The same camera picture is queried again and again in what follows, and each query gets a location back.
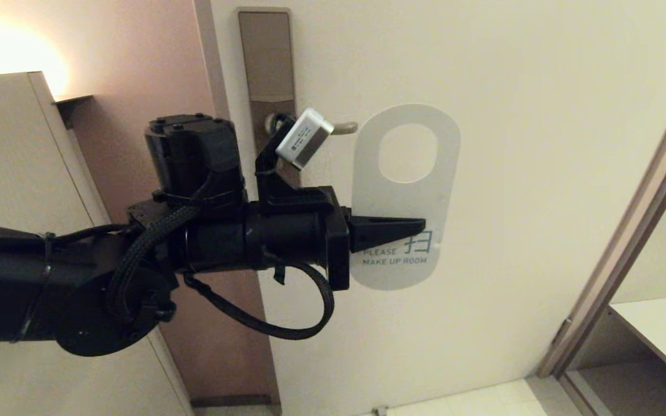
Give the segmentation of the beige cabinet panel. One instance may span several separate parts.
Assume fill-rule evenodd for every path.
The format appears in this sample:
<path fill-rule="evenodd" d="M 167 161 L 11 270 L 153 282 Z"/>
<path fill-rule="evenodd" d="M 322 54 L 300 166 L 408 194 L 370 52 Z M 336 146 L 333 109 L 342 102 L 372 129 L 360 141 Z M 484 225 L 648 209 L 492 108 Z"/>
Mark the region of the beige cabinet panel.
<path fill-rule="evenodd" d="M 0 226 L 66 234 L 108 217 L 41 73 L 0 75 Z M 158 332 L 114 355 L 0 343 L 0 416 L 192 416 Z"/>

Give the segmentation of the closet base board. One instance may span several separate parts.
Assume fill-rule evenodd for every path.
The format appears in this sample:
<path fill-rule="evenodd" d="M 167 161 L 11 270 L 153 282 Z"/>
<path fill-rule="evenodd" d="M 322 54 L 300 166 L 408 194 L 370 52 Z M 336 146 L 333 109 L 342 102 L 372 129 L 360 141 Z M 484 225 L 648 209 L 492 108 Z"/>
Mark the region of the closet base board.
<path fill-rule="evenodd" d="M 663 361 L 571 370 L 558 383 L 582 416 L 666 416 Z"/>

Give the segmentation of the white room door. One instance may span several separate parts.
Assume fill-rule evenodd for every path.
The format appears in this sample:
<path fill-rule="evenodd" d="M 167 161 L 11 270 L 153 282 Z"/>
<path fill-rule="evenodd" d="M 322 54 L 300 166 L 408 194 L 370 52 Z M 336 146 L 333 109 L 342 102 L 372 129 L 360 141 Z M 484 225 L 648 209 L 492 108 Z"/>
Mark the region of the white room door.
<path fill-rule="evenodd" d="M 666 0 L 209 0 L 250 131 L 237 10 L 288 8 L 298 106 L 365 122 L 427 103 L 461 147 L 434 273 L 352 282 L 272 340 L 283 416 L 355 416 L 516 381 L 543 358 L 666 127 Z"/>

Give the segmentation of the brown door lock plate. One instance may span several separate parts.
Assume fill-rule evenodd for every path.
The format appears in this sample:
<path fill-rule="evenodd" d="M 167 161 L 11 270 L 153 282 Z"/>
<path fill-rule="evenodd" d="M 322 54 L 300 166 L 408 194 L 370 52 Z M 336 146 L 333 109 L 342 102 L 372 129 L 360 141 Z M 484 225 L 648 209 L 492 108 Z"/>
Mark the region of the brown door lock plate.
<path fill-rule="evenodd" d="M 272 7 L 237 8 L 246 72 L 254 147 L 269 142 L 271 115 L 298 112 L 294 87 L 291 10 Z"/>

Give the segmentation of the blue do-not-disturb door hanger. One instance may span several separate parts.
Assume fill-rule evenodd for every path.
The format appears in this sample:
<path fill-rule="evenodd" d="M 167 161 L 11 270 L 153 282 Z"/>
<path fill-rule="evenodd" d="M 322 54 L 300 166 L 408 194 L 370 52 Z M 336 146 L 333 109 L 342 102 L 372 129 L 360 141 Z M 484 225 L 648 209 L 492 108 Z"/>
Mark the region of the blue do-not-disturb door hanger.
<path fill-rule="evenodd" d="M 433 134 L 434 165 L 423 177 L 400 182 L 382 171 L 384 162 L 397 168 L 418 164 L 421 138 L 412 138 L 404 150 L 383 156 L 386 135 L 406 126 Z M 457 122 L 425 103 L 404 103 L 380 112 L 359 131 L 354 151 L 352 211 L 354 216 L 423 219 L 419 233 L 409 232 L 394 242 L 365 248 L 351 256 L 351 275 L 365 287 L 396 291 L 420 284 L 436 269 L 446 230 L 461 145 Z"/>

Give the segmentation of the dark brown wall ledge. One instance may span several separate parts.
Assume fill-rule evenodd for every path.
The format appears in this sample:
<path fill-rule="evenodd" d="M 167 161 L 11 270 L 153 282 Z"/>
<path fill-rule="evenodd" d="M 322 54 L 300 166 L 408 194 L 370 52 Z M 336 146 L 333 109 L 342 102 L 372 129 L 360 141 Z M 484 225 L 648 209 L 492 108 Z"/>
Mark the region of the dark brown wall ledge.
<path fill-rule="evenodd" d="M 77 108 L 93 97 L 93 94 L 83 93 L 58 95 L 53 97 L 53 105 L 57 108 L 66 130 L 72 129 L 72 116 Z"/>

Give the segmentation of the small closet frame bracket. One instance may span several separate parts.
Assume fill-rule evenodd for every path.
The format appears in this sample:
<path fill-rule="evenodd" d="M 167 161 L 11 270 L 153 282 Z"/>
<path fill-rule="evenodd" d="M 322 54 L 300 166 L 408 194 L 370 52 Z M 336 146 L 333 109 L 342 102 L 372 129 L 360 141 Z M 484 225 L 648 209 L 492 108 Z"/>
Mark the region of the small closet frame bracket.
<path fill-rule="evenodd" d="M 565 334 L 567 333 L 568 329 L 571 328 L 571 325 L 572 325 L 572 318 L 568 317 L 563 319 L 550 345 L 555 346 L 557 345 L 557 343 L 560 343 L 562 339 L 565 337 Z"/>

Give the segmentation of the brown skirting board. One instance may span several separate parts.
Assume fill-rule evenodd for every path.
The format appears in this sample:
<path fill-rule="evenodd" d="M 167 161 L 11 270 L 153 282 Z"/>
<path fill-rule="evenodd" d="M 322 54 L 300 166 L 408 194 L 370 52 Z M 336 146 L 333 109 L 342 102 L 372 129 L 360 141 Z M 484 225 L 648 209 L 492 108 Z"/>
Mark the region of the brown skirting board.
<path fill-rule="evenodd" d="M 278 404 L 269 395 L 244 394 L 244 395 L 222 395 L 191 399 L 193 408 L 209 407 L 238 407 L 238 406 L 271 406 Z"/>

